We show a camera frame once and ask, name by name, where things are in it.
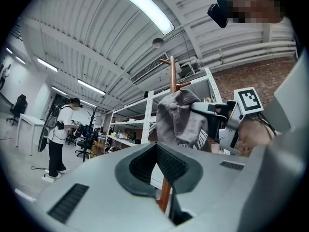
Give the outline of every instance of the black pants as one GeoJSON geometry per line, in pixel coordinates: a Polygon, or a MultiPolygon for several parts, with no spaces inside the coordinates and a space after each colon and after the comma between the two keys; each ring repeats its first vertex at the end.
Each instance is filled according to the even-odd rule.
{"type": "Polygon", "coordinates": [[[2,76],[0,79],[0,90],[3,88],[4,83],[5,83],[5,78],[2,76]]]}
{"type": "Polygon", "coordinates": [[[62,147],[63,145],[57,144],[53,141],[49,143],[49,175],[56,177],[57,171],[63,171],[67,168],[62,163],[62,147]]]}

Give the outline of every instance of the sneaker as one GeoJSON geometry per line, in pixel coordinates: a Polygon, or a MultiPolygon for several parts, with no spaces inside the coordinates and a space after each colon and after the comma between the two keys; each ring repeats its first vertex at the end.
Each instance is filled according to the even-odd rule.
{"type": "Polygon", "coordinates": [[[61,170],[61,171],[57,171],[60,174],[67,174],[70,170],[66,169],[66,170],[61,170]]]}
{"type": "Polygon", "coordinates": [[[58,173],[58,175],[56,177],[54,176],[50,176],[49,174],[46,175],[47,177],[50,177],[52,179],[59,179],[61,177],[61,174],[58,173]]]}

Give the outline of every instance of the person's arm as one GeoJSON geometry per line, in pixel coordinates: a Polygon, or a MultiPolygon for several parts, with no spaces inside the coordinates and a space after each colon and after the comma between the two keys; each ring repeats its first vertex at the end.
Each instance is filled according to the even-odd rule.
{"type": "Polygon", "coordinates": [[[239,139],[250,147],[267,145],[275,137],[273,131],[264,123],[245,117],[239,126],[239,139]]]}
{"type": "Polygon", "coordinates": [[[77,125],[67,125],[67,126],[65,125],[64,128],[65,129],[78,129],[78,126],[77,125]]]}
{"type": "Polygon", "coordinates": [[[66,109],[65,112],[65,119],[63,121],[64,123],[64,129],[69,130],[69,129],[77,129],[77,125],[72,124],[72,115],[73,115],[73,110],[71,108],[64,108],[66,109]]]}

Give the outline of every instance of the hand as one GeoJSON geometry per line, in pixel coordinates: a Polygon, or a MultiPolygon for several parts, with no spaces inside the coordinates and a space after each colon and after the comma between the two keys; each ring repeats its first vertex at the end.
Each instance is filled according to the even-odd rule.
{"type": "MultiPolygon", "coordinates": [[[[220,114],[221,109],[216,109],[216,113],[220,114]]],[[[267,145],[274,138],[274,132],[264,123],[256,121],[249,117],[245,117],[238,128],[239,139],[250,147],[257,145],[267,145]]]]}

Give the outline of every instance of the ceiling vent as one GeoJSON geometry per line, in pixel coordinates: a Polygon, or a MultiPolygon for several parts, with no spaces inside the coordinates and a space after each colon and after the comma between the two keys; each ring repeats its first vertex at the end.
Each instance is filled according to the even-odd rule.
{"type": "Polygon", "coordinates": [[[150,71],[153,71],[155,68],[160,66],[162,63],[159,61],[159,59],[168,60],[169,57],[167,53],[164,53],[163,55],[159,56],[157,59],[149,63],[146,67],[141,69],[139,72],[137,72],[134,76],[130,78],[132,83],[135,83],[137,80],[141,79],[143,76],[145,76],[150,71]]]}

